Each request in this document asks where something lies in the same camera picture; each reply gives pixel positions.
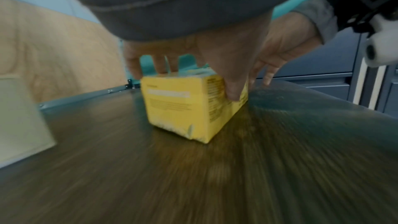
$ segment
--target wooden table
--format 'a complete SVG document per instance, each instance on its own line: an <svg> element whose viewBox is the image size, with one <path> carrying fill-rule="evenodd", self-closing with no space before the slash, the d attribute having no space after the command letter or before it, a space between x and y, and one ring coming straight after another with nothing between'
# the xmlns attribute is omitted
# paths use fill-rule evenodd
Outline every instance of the wooden table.
<svg viewBox="0 0 398 224"><path fill-rule="evenodd" d="M0 170L1 224L398 223L398 121L274 82L208 145L139 90L45 111L58 141Z"/></svg>

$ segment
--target sleeve cuff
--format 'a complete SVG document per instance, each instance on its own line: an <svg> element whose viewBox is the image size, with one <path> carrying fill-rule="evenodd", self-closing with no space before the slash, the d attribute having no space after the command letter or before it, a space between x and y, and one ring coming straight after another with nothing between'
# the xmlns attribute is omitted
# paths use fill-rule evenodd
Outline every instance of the sleeve cuff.
<svg viewBox="0 0 398 224"><path fill-rule="evenodd" d="M315 24L324 44L338 33L337 17L327 0L307 0L292 11L301 13Z"/></svg>

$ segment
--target human hand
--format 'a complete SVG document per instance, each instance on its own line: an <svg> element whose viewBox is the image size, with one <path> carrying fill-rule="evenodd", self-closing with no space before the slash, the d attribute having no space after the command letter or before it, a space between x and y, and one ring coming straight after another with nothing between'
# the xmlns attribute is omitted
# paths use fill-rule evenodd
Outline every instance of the human hand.
<svg viewBox="0 0 398 224"><path fill-rule="evenodd" d="M178 57L192 54L198 66L209 66L224 78L226 96L239 100L263 41L272 11L257 18L186 37L153 42L124 42L126 65L135 79L143 77L140 57L151 55L157 73L178 71Z"/></svg>
<svg viewBox="0 0 398 224"><path fill-rule="evenodd" d="M252 87L259 72L265 67L267 71L263 84L268 86L283 65L321 44L322 38L316 26L304 15L290 12L275 19L269 25L269 33L250 71L249 86Z"/></svg>

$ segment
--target light wood wall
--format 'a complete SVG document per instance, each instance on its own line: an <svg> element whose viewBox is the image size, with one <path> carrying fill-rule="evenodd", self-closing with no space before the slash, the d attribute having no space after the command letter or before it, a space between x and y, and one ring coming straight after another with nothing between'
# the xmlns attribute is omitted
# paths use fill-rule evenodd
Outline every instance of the light wood wall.
<svg viewBox="0 0 398 224"><path fill-rule="evenodd" d="M126 84L116 38L100 24L0 0L0 75L10 73L35 102Z"/></svg>

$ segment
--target yellow box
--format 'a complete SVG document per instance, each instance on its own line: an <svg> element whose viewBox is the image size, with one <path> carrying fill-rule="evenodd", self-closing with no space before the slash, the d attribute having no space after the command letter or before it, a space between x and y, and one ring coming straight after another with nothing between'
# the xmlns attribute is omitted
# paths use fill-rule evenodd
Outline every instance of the yellow box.
<svg viewBox="0 0 398 224"><path fill-rule="evenodd" d="M207 144L247 102L225 98L224 81L210 68L144 77L141 80L149 122Z"/></svg>

